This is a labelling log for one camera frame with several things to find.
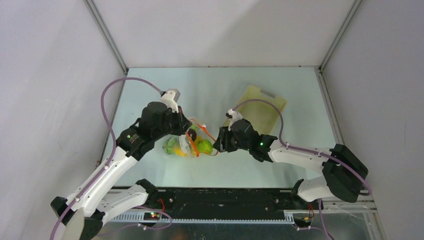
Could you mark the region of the dark mangosteen toy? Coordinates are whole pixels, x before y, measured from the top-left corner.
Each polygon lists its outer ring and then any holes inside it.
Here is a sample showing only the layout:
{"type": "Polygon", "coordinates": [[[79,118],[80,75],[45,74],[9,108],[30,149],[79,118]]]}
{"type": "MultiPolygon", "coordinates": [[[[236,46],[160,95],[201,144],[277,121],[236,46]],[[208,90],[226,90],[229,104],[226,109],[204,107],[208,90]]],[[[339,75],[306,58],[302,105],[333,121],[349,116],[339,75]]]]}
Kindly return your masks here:
{"type": "Polygon", "coordinates": [[[197,132],[196,132],[196,130],[194,130],[193,128],[189,128],[188,129],[188,131],[187,131],[187,133],[188,133],[188,136],[190,137],[190,139],[194,142],[196,139],[197,139],[197,137],[198,137],[198,134],[197,134],[197,132]]]}

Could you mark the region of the green watermelon toy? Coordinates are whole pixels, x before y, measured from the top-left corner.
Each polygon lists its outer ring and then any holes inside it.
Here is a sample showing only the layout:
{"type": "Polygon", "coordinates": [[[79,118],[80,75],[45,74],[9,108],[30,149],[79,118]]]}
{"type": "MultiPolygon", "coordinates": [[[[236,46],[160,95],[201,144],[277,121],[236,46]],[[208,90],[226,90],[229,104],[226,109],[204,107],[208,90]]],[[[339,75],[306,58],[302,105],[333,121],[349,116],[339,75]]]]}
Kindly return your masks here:
{"type": "Polygon", "coordinates": [[[162,144],[162,150],[167,154],[167,155],[175,155],[176,152],[174,150],[174,146],[175,144],[178,143],[178,138],[175,136],[171,136],[168,139],[166,139],[163,144],[162,144]]]}

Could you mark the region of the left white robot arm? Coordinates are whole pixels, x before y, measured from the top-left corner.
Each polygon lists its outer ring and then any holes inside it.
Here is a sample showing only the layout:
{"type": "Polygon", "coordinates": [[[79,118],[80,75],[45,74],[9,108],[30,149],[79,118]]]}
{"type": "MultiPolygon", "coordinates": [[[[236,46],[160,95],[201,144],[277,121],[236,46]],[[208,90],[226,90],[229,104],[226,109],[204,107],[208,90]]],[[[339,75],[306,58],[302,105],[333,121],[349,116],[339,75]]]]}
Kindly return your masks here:
{"type": "Polygon", "coordinates": [[[141,116],[115,140],[108,159],[68,197],[57,196],[50,206],[66,229],[64,240],[91,240],[114,217],[129,209],[153,208],[158,202],[157,187],[147,179],[138,180],[126,191],[108,196],[117,180],[167,135],[181,136],[192,124],[174,101],[150,102],[141,116]]]}

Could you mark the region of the yellow lemon toy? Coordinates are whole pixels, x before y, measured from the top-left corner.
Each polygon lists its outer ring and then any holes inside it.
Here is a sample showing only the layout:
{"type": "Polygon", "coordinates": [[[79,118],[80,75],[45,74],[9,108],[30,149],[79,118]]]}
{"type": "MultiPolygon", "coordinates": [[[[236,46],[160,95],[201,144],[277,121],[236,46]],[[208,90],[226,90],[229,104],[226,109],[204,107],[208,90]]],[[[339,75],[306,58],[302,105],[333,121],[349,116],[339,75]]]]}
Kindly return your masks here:
{"type": "Polygon", "coordinates": [[[176,146],[173,148],[173,152],[175,155],[180,156],[180,157],[188,157],[189,154],[184,152],[179,146],[176,146]]]}

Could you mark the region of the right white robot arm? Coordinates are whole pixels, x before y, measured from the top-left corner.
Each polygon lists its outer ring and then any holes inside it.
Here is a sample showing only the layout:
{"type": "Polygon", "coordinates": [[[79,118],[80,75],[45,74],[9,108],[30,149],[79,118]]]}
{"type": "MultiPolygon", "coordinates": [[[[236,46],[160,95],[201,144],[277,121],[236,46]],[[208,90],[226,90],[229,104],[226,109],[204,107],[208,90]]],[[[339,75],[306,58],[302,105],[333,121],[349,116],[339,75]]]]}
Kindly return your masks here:
{"type": "Polygon", "coordinates": [[[290,201],[297,209],[329,197],[355,203],[368,175],[368,169],[345,145],[313,149],[290,145],[258,133],[246,119],[220,127],[213,148],[220,153],[244,150],[259,162],[291,164],[318,173],[313,179],[298,180],[292,188],[290,201]]]}

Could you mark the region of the clear zip top bag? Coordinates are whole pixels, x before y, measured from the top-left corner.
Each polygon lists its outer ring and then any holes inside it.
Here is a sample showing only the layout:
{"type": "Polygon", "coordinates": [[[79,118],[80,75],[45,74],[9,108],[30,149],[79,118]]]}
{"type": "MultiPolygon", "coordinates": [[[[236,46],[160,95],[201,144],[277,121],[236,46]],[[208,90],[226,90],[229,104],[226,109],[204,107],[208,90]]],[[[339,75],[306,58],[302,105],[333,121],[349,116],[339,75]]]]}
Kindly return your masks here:
{"type": "Polygon", "coordinates": [[[201,140],[209,140],[212,145],[213,143],[216,141],[216,139],[208,132],[206,126],[204,124],[200,124],[199,122],[197,122],[194,118],[191,118],[189,120],[191,122],[191,126],[188,128],[189,129],[194,129],[197,132],[197,139],[195,141],[192,141],[191,138],[188,135],[188,130],[183,134],[183,135],[170,135],[169,137],[177,137],[177,144],[175,144],[175,147],[180,147],[182,151],[184,151],[185,153],[189,154],[189,158],[197,158],[200,155],[207,155],[207,156],[216,156],[219,152],[218,150],[213,148],[213,151],[211,154],[205,154],[205,153],[199,153],[198,148],[197,148],[197,144],[201,141],[201,140]]]}

